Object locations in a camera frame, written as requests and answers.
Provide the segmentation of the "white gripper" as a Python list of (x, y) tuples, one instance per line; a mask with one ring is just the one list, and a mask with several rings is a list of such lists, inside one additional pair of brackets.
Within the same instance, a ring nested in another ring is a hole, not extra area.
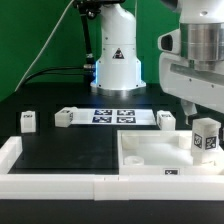
[(198, 117), (195, 104), (224, 113), (224, 61), (217, 62), (213, 71), (196, 71), (186, 59), (162, 53), (159, 80), (165, 93), (182, 99), (187, 125)]

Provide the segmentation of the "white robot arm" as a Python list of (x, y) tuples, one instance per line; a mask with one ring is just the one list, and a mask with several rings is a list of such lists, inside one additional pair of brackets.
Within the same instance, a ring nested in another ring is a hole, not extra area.
[(162, 90), (181, 100), (187, 117), (197, 114), (198, 105), (224, 114), (224, 0), (160, 1), (179, 15), (176, 25), (156, 10), (138, 29), (119, 4), (101, 7), (102, 53), (91, 89), (122, 96), (144, 89), (139, 43), (149, 54), (161, 52), (148, 63), (158, 68)]

